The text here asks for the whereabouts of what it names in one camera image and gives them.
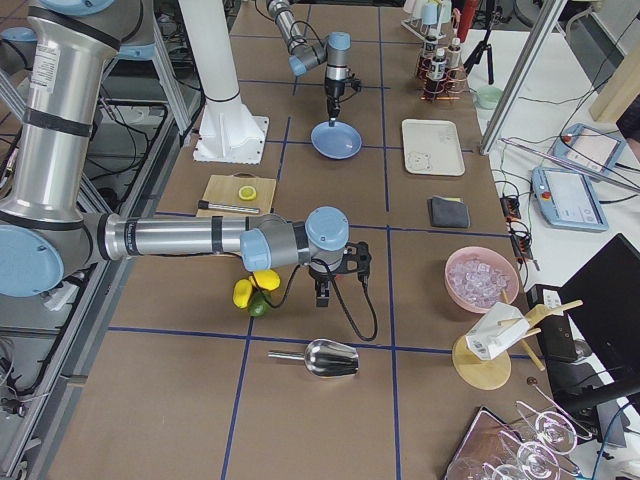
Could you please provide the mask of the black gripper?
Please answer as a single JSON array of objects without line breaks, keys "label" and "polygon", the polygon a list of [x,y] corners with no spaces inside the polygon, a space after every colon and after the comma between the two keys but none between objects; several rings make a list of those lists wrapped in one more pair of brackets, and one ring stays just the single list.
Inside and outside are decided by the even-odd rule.
[{"label": "black gripper", "polygon": [[324,91],[327,110],[329,111],[329,122],[335,123],[338,120],[340,98],[344,95],[344,81],[326,77],[324,81]]},{"label": "black gripper", "polygon": [[331,297],[331,281],[337,276],[325,263],[314,259],[309,264],[309,275],[314,279],[316,307],[328,307]]}]

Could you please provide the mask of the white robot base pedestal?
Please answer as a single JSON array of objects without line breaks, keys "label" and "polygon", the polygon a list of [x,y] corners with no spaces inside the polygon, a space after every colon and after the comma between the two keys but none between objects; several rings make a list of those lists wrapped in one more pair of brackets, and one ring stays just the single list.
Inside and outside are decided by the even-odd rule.
[{"label": "white robot base pedestal", "polygon": [[179,3],[205,97],[194,159],[258,164],[269,119],[243,103],[221,1]]}]

